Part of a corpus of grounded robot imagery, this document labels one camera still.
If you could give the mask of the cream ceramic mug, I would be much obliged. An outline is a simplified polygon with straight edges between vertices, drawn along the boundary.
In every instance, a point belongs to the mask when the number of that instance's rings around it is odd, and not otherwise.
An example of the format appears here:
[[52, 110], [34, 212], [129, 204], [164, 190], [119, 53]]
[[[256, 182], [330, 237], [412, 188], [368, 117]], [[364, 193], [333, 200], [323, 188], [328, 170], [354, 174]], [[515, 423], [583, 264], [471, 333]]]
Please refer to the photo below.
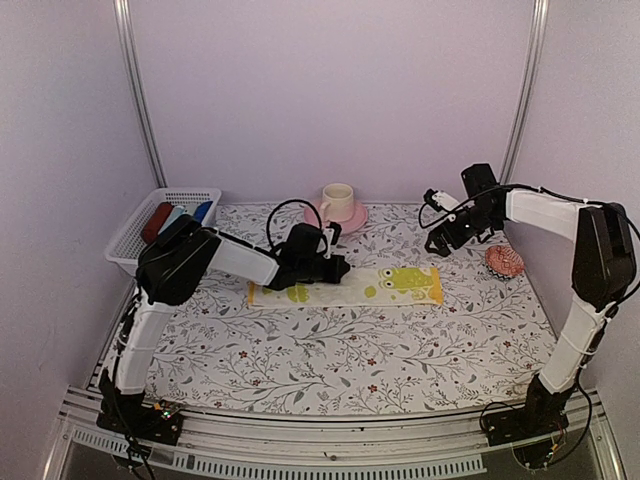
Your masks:
[[339, 222], [342, 218], [350, 217], [347, 210], [353, 205], [354, 190], [344, 183], [332, 183], [322, 190], [320, 215], [325, 222]]

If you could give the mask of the right aluminium frame post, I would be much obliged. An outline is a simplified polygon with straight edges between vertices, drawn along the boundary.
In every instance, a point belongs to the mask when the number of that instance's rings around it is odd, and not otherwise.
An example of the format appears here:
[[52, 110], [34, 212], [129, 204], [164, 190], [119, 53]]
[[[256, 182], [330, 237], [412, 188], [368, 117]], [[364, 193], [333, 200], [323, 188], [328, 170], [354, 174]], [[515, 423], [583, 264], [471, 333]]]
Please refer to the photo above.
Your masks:
[[548, 0], [535, 0], [533, 2], [530, 33], [520, 93], [500, 171], [500, 181], [502, 183], [508, 183], [513, 178], [516, 169], [544, 49], [549, 4], [550, 2]]

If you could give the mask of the front aluminium rail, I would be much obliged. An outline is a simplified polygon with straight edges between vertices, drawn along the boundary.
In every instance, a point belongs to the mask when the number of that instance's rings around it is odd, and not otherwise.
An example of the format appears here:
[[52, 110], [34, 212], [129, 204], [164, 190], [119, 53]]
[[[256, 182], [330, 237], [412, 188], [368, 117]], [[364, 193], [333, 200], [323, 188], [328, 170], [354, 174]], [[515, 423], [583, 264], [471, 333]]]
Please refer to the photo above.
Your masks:
[[46, 459], [48, 479], [627, 479], [596, 393], [567, 405], [568, 429], [550, 464], [529, 457], [537, 437], [491, 445], [486, 412], [381, 417], [283, 417], [187, 409], [176, 445], [150, 443], [141, 460], [126, 440], [97, 426], [100, 395], [67, 391]]

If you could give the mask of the aluminium frame post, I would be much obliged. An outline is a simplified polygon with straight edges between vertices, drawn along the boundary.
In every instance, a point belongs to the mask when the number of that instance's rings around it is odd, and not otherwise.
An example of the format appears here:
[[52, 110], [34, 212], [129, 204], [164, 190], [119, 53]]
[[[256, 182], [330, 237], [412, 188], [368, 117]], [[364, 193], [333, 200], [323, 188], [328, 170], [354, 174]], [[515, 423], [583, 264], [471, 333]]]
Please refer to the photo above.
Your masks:
[[500, 171], [500, 181], [502, 183], [508, 183], [513, 178], [516, 169], [544, 49], [549, 4], [550, 2], [548, 0], [535, 0], [533, 2], [530, 33], [520, 93]]
[[127, 0], [115, 0], [113, 2], [113, 6], [125, 71], [131, 90], [134, 110], [137, 116], [143, 146], [155, 185], [158, 188], [164, 188], [168, 186], [168, 183], [161, 162], [151, 115], [146, 101], [136, 49], [130, 2]]

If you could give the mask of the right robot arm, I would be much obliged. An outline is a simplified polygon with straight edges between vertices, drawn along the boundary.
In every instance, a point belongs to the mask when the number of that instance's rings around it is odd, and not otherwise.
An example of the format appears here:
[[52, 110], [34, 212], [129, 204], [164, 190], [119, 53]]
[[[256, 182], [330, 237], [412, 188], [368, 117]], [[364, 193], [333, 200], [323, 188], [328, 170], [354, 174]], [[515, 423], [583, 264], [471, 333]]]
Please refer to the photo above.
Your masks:
[[579, 371], [619, 307], [639, 288], [634, 242], [639, 230], [615, 202], [579, 199], [544, 187], [500, 184], [490, 165], [473, 164], [461, 178], [463, 201], [429, 189], [424, 205], [438, 212], [425, 225], [425, 249], [447, 257], [469, 240], [486, 242], [508, 222], [529, 225], [573, 245], [572, 303], [549, 361], [532, 385], [552, 397], [574, 389]]

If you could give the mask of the yellow patterned towel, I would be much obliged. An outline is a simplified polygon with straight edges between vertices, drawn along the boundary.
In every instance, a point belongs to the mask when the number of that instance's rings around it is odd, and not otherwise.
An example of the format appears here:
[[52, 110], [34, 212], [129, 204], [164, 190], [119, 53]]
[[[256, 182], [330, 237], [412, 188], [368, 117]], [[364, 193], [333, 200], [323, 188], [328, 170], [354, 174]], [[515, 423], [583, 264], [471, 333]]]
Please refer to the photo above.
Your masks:
[[443, 291], [435, 267], [356, 268], [338, 284], [298, 283], [275, 291], [249, 285], [248, 305], [258, 309], [440, 305]]

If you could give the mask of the pink plate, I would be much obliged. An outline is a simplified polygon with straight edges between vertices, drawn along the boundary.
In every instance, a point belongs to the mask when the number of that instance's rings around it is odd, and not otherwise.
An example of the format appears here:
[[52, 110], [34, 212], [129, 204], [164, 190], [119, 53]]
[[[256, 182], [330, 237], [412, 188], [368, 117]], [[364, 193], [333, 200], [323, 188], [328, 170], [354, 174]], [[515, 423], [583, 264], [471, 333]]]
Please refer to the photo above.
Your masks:
[[[320, 211], [319, 207], [321, 205], [321, 201], [315, 200], [312, 204], [312, 207], [306, 206], [304, 208], [304, 221], [312, 226], [318, 227], [319, 221], [313, 210], [316, 209], [317, 211]], [[344, 235], [354, 233], [356, 230], [363, 227], [368, 219], [368, 211], [366, 207], [357, 200], [353, 202], [353, 205], [347, 210], [347, 213], [350, 213], [350, 217], [344, 217], [339, 221], [339, 224], [342, 227], [342, 234]]]

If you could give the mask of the left aluminium frame post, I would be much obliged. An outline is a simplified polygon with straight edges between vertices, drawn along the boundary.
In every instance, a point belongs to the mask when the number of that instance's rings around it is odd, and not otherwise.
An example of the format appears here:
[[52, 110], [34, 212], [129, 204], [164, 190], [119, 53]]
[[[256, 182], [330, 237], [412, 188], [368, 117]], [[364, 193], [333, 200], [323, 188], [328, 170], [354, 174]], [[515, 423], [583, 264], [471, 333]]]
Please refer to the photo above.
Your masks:
[[168, 186], [168, 183], [161, 162], [151, 115], [146, 101], [136, 49], [130, 2], [127, 0], [115, 0], [113, 2], [113, 6], [125, 71], [131, 90], [134, 110], [137, 116], [143, 146], [155, 185], [158, 188], [164, 188]]

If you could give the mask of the dark red rolled towel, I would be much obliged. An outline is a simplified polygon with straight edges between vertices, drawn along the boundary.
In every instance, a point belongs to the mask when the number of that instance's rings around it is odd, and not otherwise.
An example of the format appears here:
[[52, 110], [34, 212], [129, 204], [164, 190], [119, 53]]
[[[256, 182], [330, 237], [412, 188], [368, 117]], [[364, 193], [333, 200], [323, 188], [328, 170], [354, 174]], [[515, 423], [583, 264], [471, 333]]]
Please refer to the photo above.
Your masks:
[[158, 236], [158, 231], [173, 209], [169, 202], [160, 203], [141, 230], [141, 238], [146, 245], [151, 244]]

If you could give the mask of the light blue rolled towel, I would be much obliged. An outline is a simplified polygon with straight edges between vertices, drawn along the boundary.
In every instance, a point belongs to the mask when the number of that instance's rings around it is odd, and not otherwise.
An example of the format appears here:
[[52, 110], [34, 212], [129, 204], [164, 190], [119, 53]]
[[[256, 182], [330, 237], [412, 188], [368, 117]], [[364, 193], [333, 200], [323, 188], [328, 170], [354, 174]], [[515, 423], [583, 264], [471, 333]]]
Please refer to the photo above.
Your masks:
[[166, 218], [165, 222], [162, 224], [158, 233], [159, 234], [163, 233], [173, 222], [175, 222], [185, 212], [186, 212], [185, 206], [180, 206], [180, 205], [175, 206], [170, 212], [170, 214], [168, 215], [168, 217]]

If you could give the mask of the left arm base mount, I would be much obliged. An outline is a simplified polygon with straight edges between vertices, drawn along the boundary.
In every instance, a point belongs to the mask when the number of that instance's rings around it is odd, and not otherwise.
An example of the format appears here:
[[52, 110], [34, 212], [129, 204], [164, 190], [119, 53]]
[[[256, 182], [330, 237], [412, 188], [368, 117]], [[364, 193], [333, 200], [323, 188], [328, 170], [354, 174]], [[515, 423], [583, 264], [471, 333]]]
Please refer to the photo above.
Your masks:
[[176, 446], [182, 432], [184, 417], [160, 408], [143, 404], [144, 395], [119, 394], [105, 397], [96, 425], [104, 430]]

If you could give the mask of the white plastic basket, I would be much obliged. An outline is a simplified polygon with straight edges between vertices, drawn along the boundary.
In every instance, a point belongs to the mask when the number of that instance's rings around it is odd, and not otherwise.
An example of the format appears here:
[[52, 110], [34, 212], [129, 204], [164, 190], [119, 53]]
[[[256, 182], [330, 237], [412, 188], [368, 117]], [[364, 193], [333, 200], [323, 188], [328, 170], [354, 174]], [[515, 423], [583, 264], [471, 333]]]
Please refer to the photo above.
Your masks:
[[221, 197], [222, 192], [217, 188], [179, 187], [153, 190], [113, 234], [104, 251], [105, 259], [133, 277], [138, 256], [146, 246], [142, 238], [143, 229], [162, 203], [171, 204], [173, 207], [198, 207], [210, 202], [211, 205], [201, 223], [204, 226], [213, 226], [216, 206]]

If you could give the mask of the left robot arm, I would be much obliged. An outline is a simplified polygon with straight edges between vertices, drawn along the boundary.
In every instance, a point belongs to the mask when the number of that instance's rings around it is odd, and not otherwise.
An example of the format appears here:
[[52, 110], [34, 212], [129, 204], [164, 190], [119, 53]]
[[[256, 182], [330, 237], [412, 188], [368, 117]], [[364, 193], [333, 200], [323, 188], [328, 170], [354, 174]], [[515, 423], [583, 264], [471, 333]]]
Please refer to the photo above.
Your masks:
[[331, 252], [340, 232], [337, 224], [323, 231], [300, 223], [286, 241], [264, 250], [189, 215], [179, 217], [139, 255], [134, 296], [121, 320], [114, 356], [99, 381], [103, 396], [113, 401], [111, 419], [128, 434], [148, 426], [148, 412], [137, 402], [144, 397], [153, 354], [168, 321], [208, 271], [274, 291], [300, 283], [338, 284], [351, 269], [344, 256]]

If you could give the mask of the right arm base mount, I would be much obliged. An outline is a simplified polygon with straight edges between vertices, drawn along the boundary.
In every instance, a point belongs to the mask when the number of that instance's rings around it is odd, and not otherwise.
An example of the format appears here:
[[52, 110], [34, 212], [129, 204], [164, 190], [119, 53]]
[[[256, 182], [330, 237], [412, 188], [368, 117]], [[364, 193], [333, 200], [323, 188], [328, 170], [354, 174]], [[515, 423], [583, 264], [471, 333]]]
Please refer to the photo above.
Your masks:
[[562, 410], [537, 415], [526, 406], [516, 407], [501, 401], [486, 405], [479, 417], [480, 430], [490, 446], [563, 433], [568, 426], [568, 418]]

